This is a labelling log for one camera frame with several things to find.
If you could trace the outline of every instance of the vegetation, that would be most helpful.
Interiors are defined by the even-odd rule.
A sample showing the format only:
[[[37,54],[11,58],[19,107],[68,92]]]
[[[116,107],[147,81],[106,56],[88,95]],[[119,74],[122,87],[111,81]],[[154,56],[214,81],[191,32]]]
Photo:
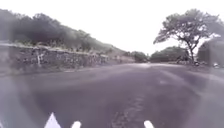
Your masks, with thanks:
[[[142,63],[147,62],[148,58],[143,52],[134,51],[130,54],[135,59],[135,62]]]
[[[174,38],[186,46],[191,60],[194,62],[193,50],[199,42],[222,34],[223,30],[223,23],[218,16],[192,9],[184,14],[172,14],[166,17],[166,20],[163,22],[163,28],[160,30],[154,43]]]
[[[121,55],[124,51],[104,44],[82,30],[74,30],[45,14],[29,17],[0,9],[0,40],[31,45],[64,47],[75,51],[94,51]]]
[[[187,49],[180,47],[168,47],[162,51],[153,53],[150,62],[169,62],[178,60],[188,60],[189,55]]]
[[[224,39],[222,37],[216,37],[205,42],[198,49],[198,60],[205,62],[209,66],[213,66],[215,63],[219,66],[224,66]]]

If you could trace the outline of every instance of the sky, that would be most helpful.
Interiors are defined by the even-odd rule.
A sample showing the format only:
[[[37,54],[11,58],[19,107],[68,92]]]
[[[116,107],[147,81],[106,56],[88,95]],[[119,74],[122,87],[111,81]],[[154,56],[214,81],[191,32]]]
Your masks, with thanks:
[[[153,45],[166,16],[197,8],[224,20],[222,0],[0,0],[0,8],[33,16],[44,13],[101,42],[152,54],[175,41]]]

